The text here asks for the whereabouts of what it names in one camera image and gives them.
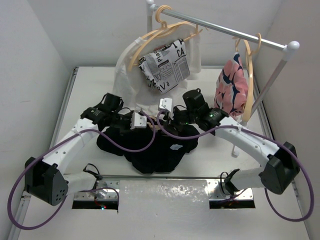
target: clothes rack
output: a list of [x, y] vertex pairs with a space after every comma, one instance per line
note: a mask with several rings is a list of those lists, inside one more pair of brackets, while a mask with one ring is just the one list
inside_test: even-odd
[[[153, 30], [152, 16], [153, 16], [153, 13], [155, 11], [157, 11], [158, 8], [159, 8], [159, 6], [154, 4], [154, 0], [146, 0], [147, 32], [151, 32]], [[208, 29], [212, 29], [212, 30], [224, 33], [224, 34], [231, 35], [233, 37], [248, 40], [252, 43], [256, 43], [256, 44], [259, 43], [259, 38], [256, 36], [246, 34], [246, 33], [243, 33], [243, 32], [237, 31], [237, 30], [233, 30], [233, 29], [230, 29], [230, 28], [227, 28], [224, 26], [220, 26], [220, 25], [208, 22], [208, 21], [204, 21], [199, 18], [192, 17], [192, 16], [189, 16], [189, 15], [177, 12], [177, 11], [165, 9], [162, 11], [162, 13], [165, 15], [180, 19], [180, 20], [188, 21], [190, 23], [206, 27]], [[263, 101], [264, 96], [267, 94], [267, 92], [269, 91], [269, 89], [271, 88], [271, 86], [273, 85], [275, 80], [277, 79], [277, 77], [280, 74], [280, 72], [282, 71], [282, 69], [285, 67], [287, 62], [292, 57], [292, 55], [300, 47], [300, 44], [297, 41], [291, 41], [287, 45], [282, 45], [280, 43], [276, 43], [276, 42], [269, 41], [269, 40], [262, 39], [262, 38], [261, 38], [261, 45], [283, 52], [283, 57], [280, 60], [280, 62], [278, 63], [278, 65], [275, 68], [275, 70], [273, 71], [273, 73], [271, 74], [269, 80], [267, 81], [267, 83], [263, 87], [262, 91], [260, 92], [260, 94], [258, 95], [256, 100], [254, 101], [253, 106], [252, 106], [251, 115], [257, 110], [260, 103]]]

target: black and white printed cloth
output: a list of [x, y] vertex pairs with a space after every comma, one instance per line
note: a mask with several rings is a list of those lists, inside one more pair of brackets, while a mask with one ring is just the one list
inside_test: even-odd
[[165, 94], [190, 76], [183, 39], [156, 48], [139, 59], [139, 68], [153, 88]]

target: table top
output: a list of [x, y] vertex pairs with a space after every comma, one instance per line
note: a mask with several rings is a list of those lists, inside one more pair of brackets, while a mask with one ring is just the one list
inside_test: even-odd
[[[202, 69], [197, 80], [188, 81], [188, 90], [200, 88], [206, 101], [213, 105], [220, 71], [219, 68]], [[113, 79], [113, 67], [78, 69], [59, 127], [58, 140], [72, 128], [85, 109], [96, 105], [105, 93], [112, 92]], [[180, 101], [175, 105], [183, 104], [182, 98]], [[257, 112], [253, 114], [248, 127], [262, 133]], [[165, 175], [217, 177], [223, 171], [259, 166], [243, 151], [237, 158], [232, 157], [232, 147], [231, 143], [218, 137], [210, 134], [203, 136], [199, 139], [198, 147], [186, 154], [173, 172]], [[100, 150], [95, 139], [78, 153], [66, 172], [78, 173], [87, 163], [95, 164], [103, 175], [141, 175], [124, 157]], [[287, 222], [273, 213], [263, 189], [253, 190], [256, 208], [230, 210], [209, 209], [205, 183], [201, 180], [125, 180], [120, 185], [123, 191], [120, 192], [118, 214], [114, 210], [71, 209], [73, 196], [69, 196], [51, 222], [37, 230], [21, 231], [19, 239], [309, 239], [303, 222]], [[168, 189], [174, 194], [168, 195]], [[280, 196], [272, 194], [271, 200], [287, 217], [301, 217], [291, 185]], [[44, 221], [54, 209], [32, 197], [24, 225], [32, 226]]]

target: black cloth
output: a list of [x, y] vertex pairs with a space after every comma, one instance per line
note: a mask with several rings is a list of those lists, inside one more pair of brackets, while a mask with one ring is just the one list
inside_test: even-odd
[[[104, 132], [120, 146], [127, 149], [141, 149], [151, 140], [153, 131], [149, 127], [140, 128], [121, 134], [118, 128], [109, 127]], [[181, 137], [198, 135], [199, 132], [192, 125], [184, 125], [179, 132]], [[189, 153], [198, 145], [198, 139], [179, 140], [169, 137], [160, 130], [156, 133], [152, 145], [142, 152], [127, 152], [110, 143], [103, 136], [96, 141], [97, 146], [108, 153], [125, 158], [142, 174], [169, 173], [179, 164], [185, 153]]]

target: pink fabric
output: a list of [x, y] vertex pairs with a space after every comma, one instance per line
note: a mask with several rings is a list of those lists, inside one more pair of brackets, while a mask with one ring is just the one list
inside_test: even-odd
[[235, 118], [243, 114], [247, 102], [248, 84], [238, 52], [223, 67], [214, 97], [214, 107], [220, 108]]

